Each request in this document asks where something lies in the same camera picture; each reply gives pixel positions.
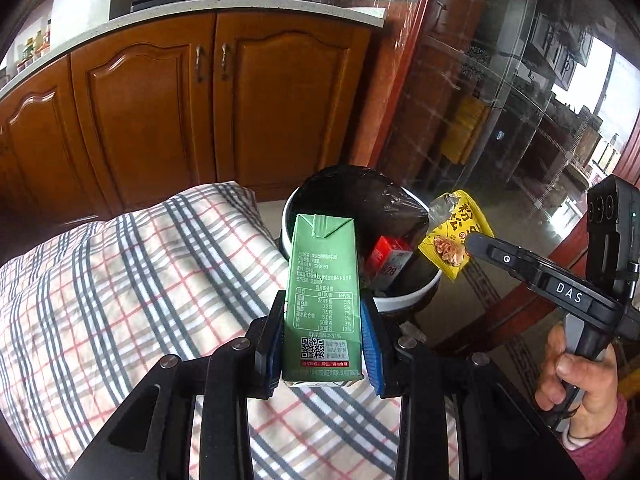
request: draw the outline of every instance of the pink sleeve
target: pink sleeve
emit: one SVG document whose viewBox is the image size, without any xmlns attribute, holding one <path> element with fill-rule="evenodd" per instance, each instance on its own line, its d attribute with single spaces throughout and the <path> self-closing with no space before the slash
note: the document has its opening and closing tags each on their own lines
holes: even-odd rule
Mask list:
<svg viewBox="0 0 640 480">
<path fill-rule="evenodd" d="M 618 465 L 625 449 L 622 431 L 625 428 L 626 400 L 618 394 L 618 410 L 611 424 L 586 446 L 567 451 L 585 480 L 605 480 Z"/>
</svg>

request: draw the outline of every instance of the countertop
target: countertop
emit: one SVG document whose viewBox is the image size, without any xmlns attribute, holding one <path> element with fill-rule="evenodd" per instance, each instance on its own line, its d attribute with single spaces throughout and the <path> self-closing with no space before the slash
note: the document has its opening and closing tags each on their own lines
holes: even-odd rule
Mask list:
<svg viewBox="0 0 640 480">
<path fill-rule="evenodd" d="M 273 10 L 293 10 L 299 12 L 309 12 L 330 16 L 350 22 L 362 23 L 370 27 L 382 28 L 385 20 L 385 9 L 373 7 L 344 8 L 335 7 L 316 2 L 304 2 L 302 0 L 189 0 L 186 2 L 176 2 L 174 4 L 164 4 L 150 9 L 137 10 L 130 14 L 125 14 L 114 20 L 101 23 L 97 27 L 91 28 L 78 36 L 71 38 L 65 43 L 52 48 L 48 54 L 37 59 L 26 69 L 20 72 L 0 89 L 0 99 L 8 94 L 34 72 L 43 68 L 50 62 L 59 58 L 63 54 L 75 49 L 80 44 L 94 40 L 119 28 L 129 27 L 135 23 L 147 22 L 163 16 L 172 14 L 183 14 L 187 12 L 198 12 L 203 10 L 227 10 L 227 9 L 273 9 Z"/>
</svg>

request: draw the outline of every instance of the human hand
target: human hand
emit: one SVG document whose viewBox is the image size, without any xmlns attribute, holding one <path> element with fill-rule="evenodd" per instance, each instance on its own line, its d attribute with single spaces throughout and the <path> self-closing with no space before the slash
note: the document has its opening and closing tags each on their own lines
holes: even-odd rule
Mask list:
<svg viewBox="0 0 640 480">
<path fill-rule="evenodd" d="M 611 423 L 618 408 L 618 368 L 613 345 L 602 362 L 593 362 L 566 354 L 566 337 L 561 324 L 551 329 L 546 339 L 545 361 L 536 390 L 536 402 L 548 412 L 560 404 L 566 393 L 561 380 L 585 391 L 582 403 L 569 425 L 575 438 L 593 438 Z"/>
</svg>

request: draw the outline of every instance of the cabinet handle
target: cabinet handle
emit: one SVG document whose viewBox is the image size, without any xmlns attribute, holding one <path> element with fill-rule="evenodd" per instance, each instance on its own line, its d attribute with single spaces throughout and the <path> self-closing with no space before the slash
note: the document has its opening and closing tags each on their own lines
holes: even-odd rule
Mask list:
<svg viewBox="0 0 640 480">
<path fill-rule="evenodd" d="M 222 67 L 222 77 L 226 79 L 226 55 L 229 54 L 229 46 L 226 43 L 222 44 L 222 61 L 220 65 Z"/>
<path fill-rule="evenodd" d="M 198 83 L 202 82 L 202 74 L 200 72 L 200 56 L 204 56 L 204 48 L 200 45 L 196 47 L 196 74 Z"/>
</svg>

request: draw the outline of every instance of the red and white box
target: red and white box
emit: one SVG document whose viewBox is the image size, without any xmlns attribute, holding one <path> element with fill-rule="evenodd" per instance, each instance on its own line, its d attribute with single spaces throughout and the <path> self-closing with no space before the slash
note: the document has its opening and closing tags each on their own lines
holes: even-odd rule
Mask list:
<svg viewBox="0 0 640 480">
<path fill-rule="evenodd" d="M 367 273 L 372 276 L 369 288 L 381 292 L 387 290 L 413 253 L 402 240 L 381 236 L 365 265 Z"/>
</svg>

